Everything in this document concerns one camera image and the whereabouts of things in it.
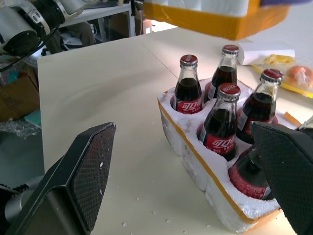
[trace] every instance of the table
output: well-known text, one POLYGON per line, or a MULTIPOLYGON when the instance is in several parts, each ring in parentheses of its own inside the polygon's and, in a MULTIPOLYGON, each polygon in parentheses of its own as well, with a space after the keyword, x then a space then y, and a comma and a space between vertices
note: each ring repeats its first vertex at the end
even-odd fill
MULTIPOLYGON (((213 74, 226 43, 176 28, 39 59, 46 171, 77 134, 116 122, 110 178, 92 235, 232 234, 169 145, 157 105, 157 95, 175 86, 183 54, 198 56, 204 79, 213 74)), ((253 69, 238 67, 238 79, 249 86, 255 87, 258 77, 253 69)), ((310 102, 280 91, 277 106, 304 121, 313 115, 310 102)), ((250 234, 295 233, 281 214, 250 234)))
POLYGON ((106 36, 105 36, 105 30, 104 30, 103 17, 115 15, 115 14, 122 13, 122 12, 127 12, 129 36, 134 37, 135 36, 135 19, 134 19, 134 16, 132 16, 132 9, 131 9, 130 3, 124 4, 122 6, 86 9, 83 11, 81 15, 79 15, 78 17, 68 22, 65 22, 60 27, 66 27, 69 25, 98 19, 101 38, 102 38, 102 41, 105 42, 106 36))

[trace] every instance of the foam tray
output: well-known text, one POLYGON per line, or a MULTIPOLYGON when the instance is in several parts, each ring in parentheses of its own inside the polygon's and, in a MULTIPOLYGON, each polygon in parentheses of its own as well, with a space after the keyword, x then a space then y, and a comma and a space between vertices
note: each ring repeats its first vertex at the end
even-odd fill
MULTIPOLYGON (((211 79, 200 81, 202 98, 204 87, 211 79)), ((253 92, 245 84, 238 81, 241 96, 237 102, 237 110, 253 92)), ((258 200, 238 191, 230 182, 228 169, 234 165, 239 155, 251 145, 236 138, 236 157, 227 162, 222 156, 207 149, 197 138, 197 131, 212 109, 215 99, 207 102, 202 111, 192 115, 184 115, 171 107, 175 88, 158 96, 163 130, 175 153, 181 157, 182 164, 196 186, 205 191, 205 197, 221 222, 231 231, 238 234, 271 221, 279 213, 276 199, 258 200)), ((288 128, 296 128, 276 111, 278 123, 288 128)))

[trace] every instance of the white foam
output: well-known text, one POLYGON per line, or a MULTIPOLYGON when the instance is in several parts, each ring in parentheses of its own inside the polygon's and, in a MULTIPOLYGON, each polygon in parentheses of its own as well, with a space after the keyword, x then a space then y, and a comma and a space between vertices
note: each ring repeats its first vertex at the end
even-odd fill
MULTIPOLYGON (((201 87, 204 89, 205 85, 210 79, 201 81, 201 87)), ((241 108, 246 98, 253 92, 251 88, 246 87, 241 82, 238 82, 242 94, 240 100, 237 103, 237 109, 241 108)), ((276 199, 265 201, 258 200, 244 195, 239 192, 233 184, 230 182, 228 176, 228 169, 238 159, 239 155, 248 149, 251 145, 247 144, 240 139, 236 138, 237 154, 236 157, 227 162, 225 158, 221 157, 215 152, 207 149, 197 138, 197 128, 204 122, 208 113, 212 109, 215 99, 206 103, 204 109, 199 113, 192 115, 184 115, 179 113, 171 107, 170 100, 174 95, 174 89, 170 89, 166 94, 159 95, 159 101, 166 112, 171 116, 171 119, 184 131, 187 139, 193 145, 195 150, 199 153, 205 163, 213 171, 218 178, 226 192, 230 195, 233 201, 239 206, 243 213, 250 219, 260 218, 268 213, 273 212, 279 208, 276 199)), ((237 233, 243 233, 254 224, 244 223, 240 217, 233 210, 231 205, 223 196, 222 192, 216 186, 213 179, 209 176, 202 164, 196 158, 192 150, 185 143, 179 133, 175 130, 174 126, 166 118, 161 111, 163 130, 168 138, 171 146, 175 149, 175 152, 181 156, 182 163, 186 168, 188 174, 193 179, 195 184, 202 191, 206 191, 206 199, 218 215, 220 220, 232 231, 237 233)), ((276 117, 279 124, 285 125, 288 128, 294 129, 295 126, 285 120, 284 115, 276 111, 276 117)))

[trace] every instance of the red bottle cap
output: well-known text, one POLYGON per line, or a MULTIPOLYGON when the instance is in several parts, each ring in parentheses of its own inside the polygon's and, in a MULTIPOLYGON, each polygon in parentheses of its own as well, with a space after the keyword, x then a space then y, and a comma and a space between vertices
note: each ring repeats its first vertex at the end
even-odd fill
POLYGON ((198 63, 198 58, 195 55, 184 55, 180 59, 180 64, 184 66, 193 66, 198 63))
POLYGON ((230 55, 238 55, 239 47, 236 45, 226 45, 223 47, 222 52, 230 55))
POLYGON ((240 88, 234 83, 223 83, 219 86, 218 96, 220 98, 226 98, 233 102, 239 99, 240 94, 240 88))
POLYGON ((284 77, 284 74, 276 69, 267 69, 264 70, 261 78, 268 82, 281 82, 284 77))

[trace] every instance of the floor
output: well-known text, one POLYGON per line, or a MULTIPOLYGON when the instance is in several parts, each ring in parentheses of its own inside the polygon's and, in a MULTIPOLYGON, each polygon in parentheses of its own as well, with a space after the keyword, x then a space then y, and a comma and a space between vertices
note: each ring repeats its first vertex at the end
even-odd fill
POLYGON ((0 133, 0 184, 14 188, 44 172, 41 132, 26 139, 0 133))

